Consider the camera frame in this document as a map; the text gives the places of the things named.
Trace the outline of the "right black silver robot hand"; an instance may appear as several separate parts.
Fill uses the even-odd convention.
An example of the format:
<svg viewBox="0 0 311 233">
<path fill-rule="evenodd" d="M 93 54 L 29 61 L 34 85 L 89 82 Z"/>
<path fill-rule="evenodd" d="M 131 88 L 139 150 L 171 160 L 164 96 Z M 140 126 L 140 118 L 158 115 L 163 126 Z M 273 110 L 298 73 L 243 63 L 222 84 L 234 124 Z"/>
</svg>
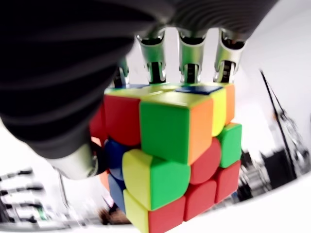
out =
<svg viewBox="0 0 311 233">
<path fill-rule="evenodd" d="M 136 35 L 172 26 L 187 35 L 221 28 L 248 39 L 274 0 L 3 0 L 0 117 L 63 175 L 104 171 L 89 123 Z"/>
</svg>

